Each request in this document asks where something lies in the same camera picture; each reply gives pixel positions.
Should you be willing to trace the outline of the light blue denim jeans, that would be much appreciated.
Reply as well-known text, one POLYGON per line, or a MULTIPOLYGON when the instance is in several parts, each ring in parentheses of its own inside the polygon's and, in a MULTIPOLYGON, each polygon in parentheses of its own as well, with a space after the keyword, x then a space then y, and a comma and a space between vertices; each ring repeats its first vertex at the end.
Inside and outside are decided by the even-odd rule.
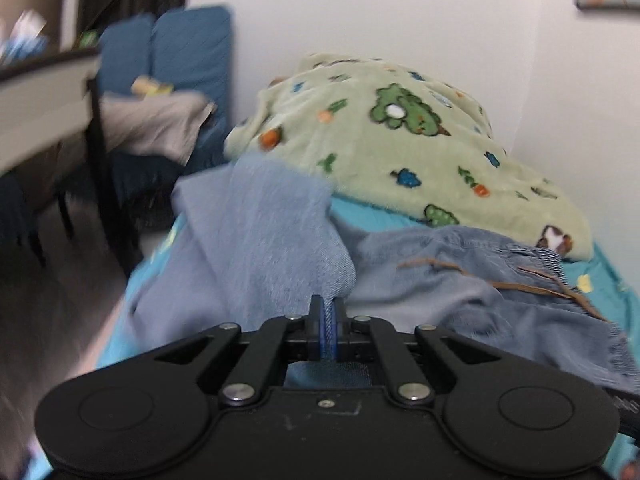
POLYGON ((235 322, 303 314, 314 295, 402 332, 431 324, 565 370, 639 389, 623 331, 582 307, 559 256, 493 232, 366 232, 331 209, 326 182, 259 155, 179 180, 177 223, 137 270, 125 322, 150 350, 235 322))

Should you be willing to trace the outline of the teal smiley bed sheet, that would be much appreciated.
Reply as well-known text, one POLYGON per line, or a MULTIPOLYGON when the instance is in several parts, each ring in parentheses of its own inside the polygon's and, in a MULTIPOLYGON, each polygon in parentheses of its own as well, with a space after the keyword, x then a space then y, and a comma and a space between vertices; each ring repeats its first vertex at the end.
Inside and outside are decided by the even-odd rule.
POLYGON ((140 353, 54 388, 55 479, 601 479, 636 436, 624 333, 537 246, 367 233, 321 200, 184 206, 127 313, 140 353))

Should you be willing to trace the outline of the green dinosaur fleece blanket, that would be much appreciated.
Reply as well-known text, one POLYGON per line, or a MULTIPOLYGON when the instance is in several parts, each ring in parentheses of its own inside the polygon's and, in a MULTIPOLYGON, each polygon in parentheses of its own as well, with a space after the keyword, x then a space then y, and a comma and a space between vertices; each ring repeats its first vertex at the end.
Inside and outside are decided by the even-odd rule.
POLYGON ((304 58, 259 92, 255 113, 228 134, 228 158, 248 152, 432 228, 472 226, 570 260, 593 254, 585 215, 506 152, 476 99, 378 58, 304 58))

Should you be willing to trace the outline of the beige grey clothing pile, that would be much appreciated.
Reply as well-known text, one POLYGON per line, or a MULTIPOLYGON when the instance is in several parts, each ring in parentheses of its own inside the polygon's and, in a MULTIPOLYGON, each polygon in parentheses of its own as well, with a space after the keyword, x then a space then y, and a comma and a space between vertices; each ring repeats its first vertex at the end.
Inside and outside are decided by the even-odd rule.
POLYGON ((105 93, 100 112, 106 149, 164 156, 186 166, 201 126, 215 110, 216 104, 198 91, 143 99, 105 93))

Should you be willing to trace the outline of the blue folded cushion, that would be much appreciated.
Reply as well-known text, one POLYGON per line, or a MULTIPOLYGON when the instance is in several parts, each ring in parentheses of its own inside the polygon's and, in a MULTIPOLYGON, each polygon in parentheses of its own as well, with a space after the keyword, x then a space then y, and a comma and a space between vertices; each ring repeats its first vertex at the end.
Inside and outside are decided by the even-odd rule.
POLYGON ((130 96, 134 80, 149 76, 176 90, 195 90, 216 110, 198 134, 186 170, 223 164, 231 130, 232 15, 224 6, 142 14, 111 24, 100 38, 100 90, 130 96))

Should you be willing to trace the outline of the white table with black legs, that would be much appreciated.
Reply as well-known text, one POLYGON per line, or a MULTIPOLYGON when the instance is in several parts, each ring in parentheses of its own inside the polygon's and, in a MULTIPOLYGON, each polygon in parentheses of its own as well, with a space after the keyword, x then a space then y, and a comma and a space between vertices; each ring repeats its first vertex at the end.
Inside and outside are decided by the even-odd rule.
POLYGON ((138 262, 134 226, 114 185, 104 140, 97 47, 35 56, 1 70, 1 172, 76 133, 84 135, 86 166, 108 247, 122 272, 138 262))

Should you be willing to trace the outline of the blue tissue pack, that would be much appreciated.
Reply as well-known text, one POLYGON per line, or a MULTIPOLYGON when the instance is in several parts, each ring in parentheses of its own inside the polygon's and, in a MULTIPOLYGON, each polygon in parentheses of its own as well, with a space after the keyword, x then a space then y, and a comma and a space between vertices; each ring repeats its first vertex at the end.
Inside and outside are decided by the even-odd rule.
POLYGON ((43 35, 46 25, 43 16, 32 9, 22 12, 7 37, 1 22, 1 65, 24 61, 46 50, 49 44, 49 38, 43 35))

